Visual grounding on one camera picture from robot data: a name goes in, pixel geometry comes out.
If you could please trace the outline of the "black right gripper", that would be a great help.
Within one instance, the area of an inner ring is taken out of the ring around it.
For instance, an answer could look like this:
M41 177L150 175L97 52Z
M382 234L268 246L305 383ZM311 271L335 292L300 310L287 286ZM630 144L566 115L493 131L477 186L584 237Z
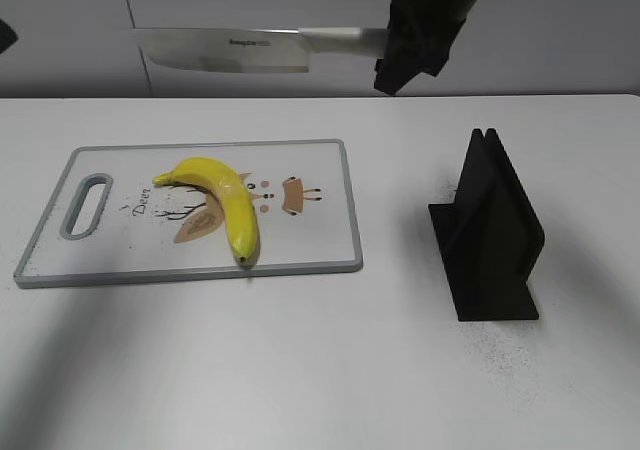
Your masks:
M477 1L391 0L387 42L375 65L374 88L393 96L421 71L436 77L449 60L458 26L466 23Z

